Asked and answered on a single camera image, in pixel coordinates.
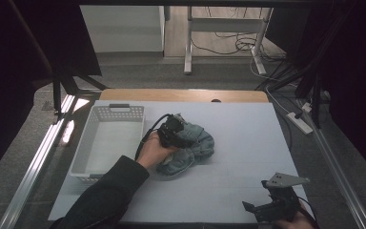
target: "white plastic basket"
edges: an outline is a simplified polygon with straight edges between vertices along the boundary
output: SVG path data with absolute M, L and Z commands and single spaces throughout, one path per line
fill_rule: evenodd
M 121 156 L 134 159 L 144 130 L 144 107 L 93 106 L 70 167 L 70 175 L 95 182 Z

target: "white wall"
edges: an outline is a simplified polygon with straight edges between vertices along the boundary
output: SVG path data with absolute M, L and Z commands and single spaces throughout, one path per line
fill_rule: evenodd
M 96 52 L 163 51 L 163 7 L 80 8 Z

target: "wooden floor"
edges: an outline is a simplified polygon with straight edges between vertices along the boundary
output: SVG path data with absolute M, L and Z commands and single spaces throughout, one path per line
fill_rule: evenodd
M 224 18 L 259 18 L 266 11 L 261 8 L 217 8 L 193 7 L 193 17 L 224 17 Z M 182 57 L 185 55 L 187 37 L 187 7 L 171 7 L 171 20 L 165 26 L 165 57 Z M 249 37 L 255 39 L 256 34 L 240 35 L 239 38 Z M 236 33 L 219 32 L 193 32 L 192 40 L 198 47 L 215 52 L 235 52 Z M 244 42 L 253 43 L 252 39 L 243 39 Z M 270 56 L 280 56 L 283 51 L 268 39 L 263 40 L 265 53 Z M 250 57 L 251 53 L 237 52 L 234 54 L 217 54 L 200 50 L 193 46 L 193 56 L 243 56 Z

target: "gray cloth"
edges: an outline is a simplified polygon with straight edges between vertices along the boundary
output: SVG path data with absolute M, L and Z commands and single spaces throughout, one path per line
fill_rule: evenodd
M 177 135 L 185 140 L 194 141 L 192 147 L 179 149 L 171 154 L 165 161 L 158 164 L 156 171 L 165 176 L 174 176 L 182 173 L 193 163 L 210 157 L 214 153 L 214 139 L 204 131 L 204 128 L 192 124 L 184 123 L 184 130 Z

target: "black sleeve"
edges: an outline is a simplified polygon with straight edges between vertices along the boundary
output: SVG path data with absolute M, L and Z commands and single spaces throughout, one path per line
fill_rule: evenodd
M 132 196 L 148 177 L 148 171 L 140 164 L 120 157 L 52 228 L 91 228 L 110 219 L 121 219 Z

